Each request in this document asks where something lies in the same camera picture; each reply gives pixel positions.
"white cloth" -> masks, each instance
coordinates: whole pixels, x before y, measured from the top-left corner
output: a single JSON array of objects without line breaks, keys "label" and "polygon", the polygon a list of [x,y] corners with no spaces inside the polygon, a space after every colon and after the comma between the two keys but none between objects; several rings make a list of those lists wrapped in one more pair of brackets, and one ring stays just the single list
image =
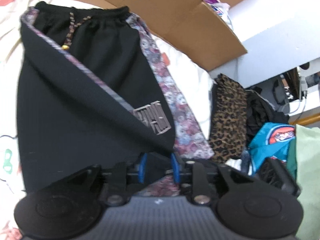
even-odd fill
[{"label": "white cloth", "polygon": [[[39,1],[82,9],[98,8],[74,0],[15,0],[0,6],[0,240],[10,238],[6,233],[1,233],[2,229],[13,232],[17,227],[13,219],[13,209],[24,196],[16,138],[16,94],[24,53],[20,39],[20,16],[29,6],[34,6]],[[160,38],[154,36],[154,39],[160,51],[169,58],[170,74],[184,94],[204,136],[208,138],[211,114],[209,90],[212,79],[185,54]]]}]

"leopard print clothing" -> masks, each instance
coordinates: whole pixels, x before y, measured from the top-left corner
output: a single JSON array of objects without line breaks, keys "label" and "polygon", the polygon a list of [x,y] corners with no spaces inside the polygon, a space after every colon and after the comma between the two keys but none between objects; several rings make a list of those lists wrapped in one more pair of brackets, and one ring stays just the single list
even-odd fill
[{"label": "leopard print clothing", "polygon": [[247,96],[236,81],[220,74],[216,79],[217,111],[211,117],[209,143],[214,151],[211,159],[225,163],[239,159],[246,142]]}]

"elastic waistband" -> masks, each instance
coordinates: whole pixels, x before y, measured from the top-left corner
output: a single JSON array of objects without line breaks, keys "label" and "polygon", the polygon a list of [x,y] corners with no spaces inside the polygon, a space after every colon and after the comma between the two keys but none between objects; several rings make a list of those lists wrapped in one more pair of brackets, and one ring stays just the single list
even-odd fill
[{"label": "elastic waistband", "polygon": [[74,7],[64,7],[57,6],[52,4],[47,4],[44,1],[41,1],[36,4],[35,9],[40,10],[41,12],[49,12],[52,14],[59,14],[64,16],[66,14],[69,17],[70,12],[74,13],[76,17],[87,17],[92,16],[94,18],[119,18],[127,19],[129,16],[129,7],[124,6],[116,9],[77,9]]}]

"yellow bead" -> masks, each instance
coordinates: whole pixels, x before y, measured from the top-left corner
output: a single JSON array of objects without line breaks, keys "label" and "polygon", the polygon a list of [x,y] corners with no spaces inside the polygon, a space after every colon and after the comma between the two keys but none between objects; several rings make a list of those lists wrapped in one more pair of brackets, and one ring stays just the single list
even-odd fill
[{"label": "yellow bead", "polygon": [[67,49],[69,49],[69,46],[68,45],[62,45],[62,47],[61,47],[63,50],[67,50]]}]

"black mesh object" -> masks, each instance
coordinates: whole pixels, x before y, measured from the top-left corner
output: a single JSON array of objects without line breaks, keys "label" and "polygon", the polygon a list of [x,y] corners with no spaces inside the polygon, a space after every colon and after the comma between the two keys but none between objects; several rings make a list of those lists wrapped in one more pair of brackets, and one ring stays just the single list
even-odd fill
[{"label": "black mesh object", "polygon": [[[132,197],[109,208],[100,222],[74,240],[248,240],[223,226],[209,207],[185,197]],[[282,240],[294,240],[293,236]]]}]

